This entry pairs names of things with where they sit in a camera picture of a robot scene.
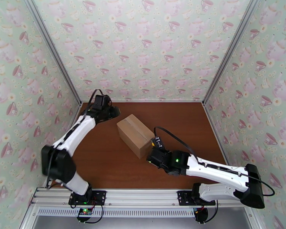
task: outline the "brown table surface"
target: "brown table surface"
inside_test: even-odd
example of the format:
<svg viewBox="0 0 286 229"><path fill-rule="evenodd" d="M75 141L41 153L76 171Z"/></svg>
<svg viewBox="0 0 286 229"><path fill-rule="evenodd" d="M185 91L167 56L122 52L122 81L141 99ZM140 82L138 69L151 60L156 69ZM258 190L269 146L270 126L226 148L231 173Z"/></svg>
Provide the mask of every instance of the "brown table surface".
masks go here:
<svg viewBox="0 0 286 229"><path fill-rule="evenodd" d="M113 103L121 115L98 124L82 140L73 160L77 172L94 188L191 189L193 183L213 183L199 177L170 176L138 157L120 139L116 123L134 114L149 129L161 126L191 146L204 159L224 159L200 103ZM187 151L162 131L166 149Z"/></svg>

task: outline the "vent grille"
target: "vent grille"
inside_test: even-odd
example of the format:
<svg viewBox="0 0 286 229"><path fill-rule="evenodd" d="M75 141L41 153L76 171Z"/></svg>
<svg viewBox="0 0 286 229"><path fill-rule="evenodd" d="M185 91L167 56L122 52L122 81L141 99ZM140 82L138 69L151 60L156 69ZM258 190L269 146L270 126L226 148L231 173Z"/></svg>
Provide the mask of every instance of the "vent grille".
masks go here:
<svg viewBox="0 0 286 229"><path fill-rule="evenodd" d="M39 216L62 216L76 217L79 208L70 209L66 207L40 207ZM102 214L101 208L95 209L92 217L99 217ZM109 208L104 209L103 217L106 218L193 218L193 209L148 209L148 208Z"/></svg>

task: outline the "green floral wall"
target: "green floral wall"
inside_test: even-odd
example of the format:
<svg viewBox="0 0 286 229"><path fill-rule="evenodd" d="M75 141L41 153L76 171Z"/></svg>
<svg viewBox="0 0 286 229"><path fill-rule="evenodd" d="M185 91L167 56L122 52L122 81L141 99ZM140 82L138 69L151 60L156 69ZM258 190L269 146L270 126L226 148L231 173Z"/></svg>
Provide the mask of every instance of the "green floral wall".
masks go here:
<svg viewBox="0 0 286 229"><path fill-rule="evenodd" d="M18 228L41 172L40 151L78 104L22 0L0 0L0 228Z"/></svg>
<svg viewBox="0 0 286 229"><path fill-rule="evenodd" d="M249 0L35 3L83 101L201 101Z"/></svg>
<svg viewBox="0 0 286 229"><path fill-rule="evenodd" d="M258 211L266 228L286 228L286 0L262 0L207 107L231 163L276 191Z"/></svg>

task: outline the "cardboard box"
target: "cardboard box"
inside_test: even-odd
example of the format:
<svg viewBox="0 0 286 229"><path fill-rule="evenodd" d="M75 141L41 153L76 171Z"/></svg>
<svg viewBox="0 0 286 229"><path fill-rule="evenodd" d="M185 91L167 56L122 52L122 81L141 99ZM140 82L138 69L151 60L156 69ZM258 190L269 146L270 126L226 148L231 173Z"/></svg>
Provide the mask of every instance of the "cardboard box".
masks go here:
<svg viewBox="0 0 286 229"><path fill-rule="evenodd" d="M154 133L133 114L117 123L121 139L139 159L151 151Z"/></svg>

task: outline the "teapot pattern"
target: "teapot pattern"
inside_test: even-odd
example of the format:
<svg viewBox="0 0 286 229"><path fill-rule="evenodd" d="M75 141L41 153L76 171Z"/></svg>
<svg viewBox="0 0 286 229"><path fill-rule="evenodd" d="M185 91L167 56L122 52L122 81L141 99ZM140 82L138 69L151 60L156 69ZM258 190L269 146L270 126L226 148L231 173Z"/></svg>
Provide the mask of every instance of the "teapot pattern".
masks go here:
<svg viewBox="0 0 286 229"><path fill-rule="evenodd" d="M201 101L249 0L35 3L83 101L99 87L115 101Z"/></svg>
<svg viewBox="0 0 286 229"><path fill-rule="evenodd" d="M286 228L286 0L261 1L206 106L230 164L255 164L276 191L264 227Z"/></svg>
<svg viewBox="0 0 286 229"><path fill-rule="evenodd" d="M67 13L62 3L45 1L55 19ZM67 52L78 51L76 38L64 42ZM77 75L87 76L88 69ZM40 150L65 134L77 107L25 2L0 0L0 228L20 226L45 180Z"/></svg>

